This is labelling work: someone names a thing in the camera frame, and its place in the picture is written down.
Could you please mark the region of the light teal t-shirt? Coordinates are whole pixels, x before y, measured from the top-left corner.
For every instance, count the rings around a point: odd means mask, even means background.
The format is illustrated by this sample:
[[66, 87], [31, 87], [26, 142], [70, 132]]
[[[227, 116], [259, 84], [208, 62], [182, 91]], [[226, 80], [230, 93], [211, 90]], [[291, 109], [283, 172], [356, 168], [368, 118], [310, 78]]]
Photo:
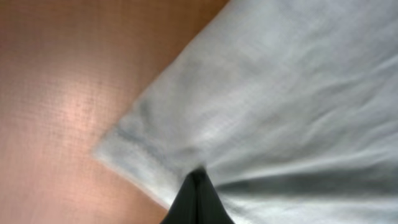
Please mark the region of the light teal t-shirt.
[[397, 222], [397, 1], [231, 1], [95, 157], [169, 207], [206, 169], [235, 223]]

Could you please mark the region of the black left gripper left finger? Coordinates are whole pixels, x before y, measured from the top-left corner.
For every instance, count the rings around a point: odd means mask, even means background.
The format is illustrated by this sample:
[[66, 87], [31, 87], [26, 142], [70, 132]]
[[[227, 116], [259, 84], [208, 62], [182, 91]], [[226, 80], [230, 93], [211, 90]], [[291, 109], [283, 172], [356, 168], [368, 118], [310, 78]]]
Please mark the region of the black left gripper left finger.
[[189, 173], [161, 224], [196, 224], [197, 177]]

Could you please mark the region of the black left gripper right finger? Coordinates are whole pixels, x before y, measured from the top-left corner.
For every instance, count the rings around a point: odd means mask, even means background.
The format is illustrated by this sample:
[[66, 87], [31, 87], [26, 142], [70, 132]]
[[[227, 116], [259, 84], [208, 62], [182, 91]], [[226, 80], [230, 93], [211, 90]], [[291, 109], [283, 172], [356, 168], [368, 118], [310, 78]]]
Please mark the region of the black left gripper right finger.
[[197, 223], [233, 224], [207, 173], [197, 170]]

